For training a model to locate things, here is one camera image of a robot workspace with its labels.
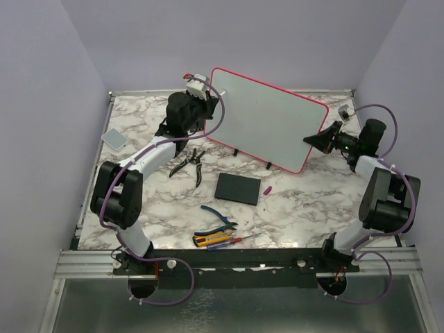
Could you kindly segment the red blue screwdriver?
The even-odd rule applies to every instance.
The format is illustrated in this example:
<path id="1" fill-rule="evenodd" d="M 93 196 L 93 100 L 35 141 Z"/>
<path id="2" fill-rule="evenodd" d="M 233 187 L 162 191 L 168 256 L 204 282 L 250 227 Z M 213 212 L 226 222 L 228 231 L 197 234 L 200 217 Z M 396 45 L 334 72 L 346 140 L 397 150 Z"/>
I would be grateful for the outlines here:
<path id="1" fill-rule="evenodd" d="M 218 250 L 221 248 L 226 248 L 226 247 L 231 246 L 233 244 L 240 243 L 246 239 L 255 238 L 256 236 L 257 236 L 256 234 L 252 234 L 252 235 L 248 235 L 246 237 L 236 237 L 236 238 L 233 238 L 233 239 L 230 239 L 227 241 L 219 242 L 217 244 L 211 244 L 207 247 L 207 250 L 211 251 L 211 250 Z"/>

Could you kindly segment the yellow black utility knife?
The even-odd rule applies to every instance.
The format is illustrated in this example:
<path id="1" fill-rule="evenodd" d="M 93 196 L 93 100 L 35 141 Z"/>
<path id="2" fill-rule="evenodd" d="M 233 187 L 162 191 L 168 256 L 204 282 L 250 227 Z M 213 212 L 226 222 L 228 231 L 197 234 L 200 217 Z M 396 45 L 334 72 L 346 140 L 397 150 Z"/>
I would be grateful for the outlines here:
<path id="1" fill-rule="evenodd" d="M 192 237 L 192 241 L 196 247 L 203 248 L 212 244 L 220 243 L 222 241 L 227 241 L 231 238 L 232 238 L 232 233 L 224 231 L 224 232 L 217 232 L 214 234 L 210 234 L 207 236 L 194 235 Z"/>

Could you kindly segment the blue handled cutting pliers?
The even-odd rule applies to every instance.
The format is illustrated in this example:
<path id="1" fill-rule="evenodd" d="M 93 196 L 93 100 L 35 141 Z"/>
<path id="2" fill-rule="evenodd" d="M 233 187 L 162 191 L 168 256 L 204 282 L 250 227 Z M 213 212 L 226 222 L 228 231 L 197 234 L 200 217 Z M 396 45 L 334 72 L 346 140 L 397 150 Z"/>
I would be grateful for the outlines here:
<path id="1" fill-rule="evenodd" d="M 220 219 L 224 223 L 224 226 L 221 226 L 220 228 L 217 228 L 214 232 L 223 232 L 223 231 L 226 231 L 226 230 L 236 230 L 236 227 L 238 226 L 238 223 L 229 221 L 228 217 L 223 216 L 221 213 L 219 213 L 215 209 L 213 209 L 211 207 L 208 207 L 206 205 L 201 205 L 200 208 L 202 210 L 205 210 L 205 211 L 208 211 L 208 212 L 214 214 L 218 219 Z"/>

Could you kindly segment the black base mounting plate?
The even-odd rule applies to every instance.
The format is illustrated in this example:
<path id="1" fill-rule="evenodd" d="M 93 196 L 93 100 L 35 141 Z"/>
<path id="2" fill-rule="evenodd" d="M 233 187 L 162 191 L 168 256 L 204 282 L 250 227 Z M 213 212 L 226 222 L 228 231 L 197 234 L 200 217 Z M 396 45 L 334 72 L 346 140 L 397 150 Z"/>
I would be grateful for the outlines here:
<path id="1" fill-rule="evenodd" d="M 318 274 L 355 273 L 357 266 L 331 262 L 319 248 L 154 250 L 152 262 L 120 252 L 113 274 L 161 289 L 248 289 L 317 286 Z"/>

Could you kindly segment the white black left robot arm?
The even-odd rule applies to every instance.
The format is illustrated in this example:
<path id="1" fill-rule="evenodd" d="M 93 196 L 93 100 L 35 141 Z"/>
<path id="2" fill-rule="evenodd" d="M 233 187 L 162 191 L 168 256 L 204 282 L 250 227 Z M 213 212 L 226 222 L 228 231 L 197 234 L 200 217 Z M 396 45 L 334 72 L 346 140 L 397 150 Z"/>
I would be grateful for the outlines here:
<path id="1" fill-rule="evenodd" d="M 202 120 L 213 119 L 216 106 L 224 107 L 220 94 L 204 93 L 200 99 L 190 92 L 176 92 L 167 99 L 166 116 L 152 140 L 141 150 L 119 162 L 102 163 L 96 178 L 90 210 L 105 229 L 112 230 L 129 265 L 143 274 L 153 265 L 153 243 L 137 222 L 142 210 L 144 181 L 177 157 L 193 137 L 189 135 Z"/>

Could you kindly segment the small white square box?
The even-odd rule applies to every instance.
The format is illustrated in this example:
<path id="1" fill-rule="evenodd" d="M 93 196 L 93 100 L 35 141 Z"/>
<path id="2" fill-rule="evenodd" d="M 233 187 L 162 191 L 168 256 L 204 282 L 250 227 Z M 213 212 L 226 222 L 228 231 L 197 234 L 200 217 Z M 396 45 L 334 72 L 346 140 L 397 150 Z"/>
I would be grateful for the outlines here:
<path id="1" fill-rule="evenodd" d="M 114 151 L 121 151 L 129 139 L 121 134 L 117 129 L 111 128 L 101 136 L 102 141 Z"/>

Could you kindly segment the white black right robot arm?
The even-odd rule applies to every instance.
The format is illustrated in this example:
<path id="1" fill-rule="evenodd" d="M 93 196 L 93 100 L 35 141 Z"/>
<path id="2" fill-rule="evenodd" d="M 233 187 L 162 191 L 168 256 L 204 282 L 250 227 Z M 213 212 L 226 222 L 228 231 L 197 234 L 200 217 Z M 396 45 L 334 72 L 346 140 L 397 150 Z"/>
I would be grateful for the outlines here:
<path id="1" fill-rule="evenodd" d="M 323 242 L 318 262 L 326 271 L 351 265 L 355 253 L 376 239 L 408 231 L 420 191 L 419 178 L 401 176 L 376 155 L 386 130 L 383 122 L 368 119 L 358 137 L 343 132 L 342 125 L 335 121 L 327 129 L 303 139 L 324 154 L 334 149 L 344 153 L 350 170 L 368 181 L 356 220 Z"/>

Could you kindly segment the black flat network switch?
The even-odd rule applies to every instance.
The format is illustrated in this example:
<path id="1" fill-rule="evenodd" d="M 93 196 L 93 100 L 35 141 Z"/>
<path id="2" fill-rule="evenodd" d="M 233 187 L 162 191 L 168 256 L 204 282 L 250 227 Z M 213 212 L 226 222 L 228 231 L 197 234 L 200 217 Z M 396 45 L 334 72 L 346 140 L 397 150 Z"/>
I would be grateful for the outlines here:
<path id="1" fill-rule="evenodd" d="M 260 179 L 220 173 L 214 197 L 256 206 L 259 200 L 260 187 Z"/>

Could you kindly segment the pink framed whiteboard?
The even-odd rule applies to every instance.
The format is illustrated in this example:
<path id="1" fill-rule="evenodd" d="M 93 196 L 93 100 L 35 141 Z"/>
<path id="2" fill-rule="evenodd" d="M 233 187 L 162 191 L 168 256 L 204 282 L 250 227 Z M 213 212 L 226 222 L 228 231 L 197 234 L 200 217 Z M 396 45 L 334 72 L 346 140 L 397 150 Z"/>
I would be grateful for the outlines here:
<path id="1" fill-rule="evenodd" d="M 205 122 L 208 139 L 291 173 L 303 170 L 312 150 L 303 139 L 321 131 L 326 104 L 221 67 L 210 82 L 226 94 Z"/>

